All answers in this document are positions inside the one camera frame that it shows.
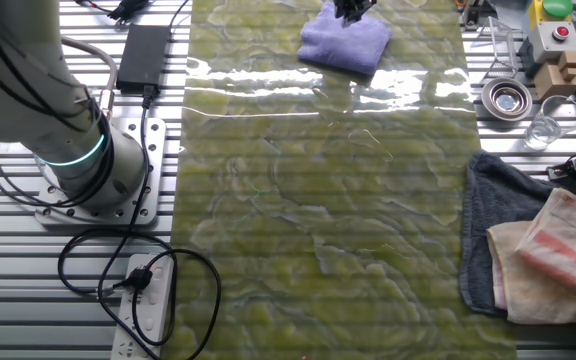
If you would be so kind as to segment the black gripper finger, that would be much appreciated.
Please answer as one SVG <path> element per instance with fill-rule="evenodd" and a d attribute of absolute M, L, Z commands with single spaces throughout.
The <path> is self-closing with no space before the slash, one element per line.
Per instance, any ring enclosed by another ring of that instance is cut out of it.
<path fill-rule="evenodd" d="M 355 0 L 354 9 L 352 11 L 352 19 L 360 20 L 362 16 L 375 4 L 376 0 Z"/>
<path fill-rule="evenodd" d="M 334 16 L 336 19 L 342 19 L 344 23 L 354 21 L 354 14 L 357 6 L 354 0 L 334 0 Z"/>

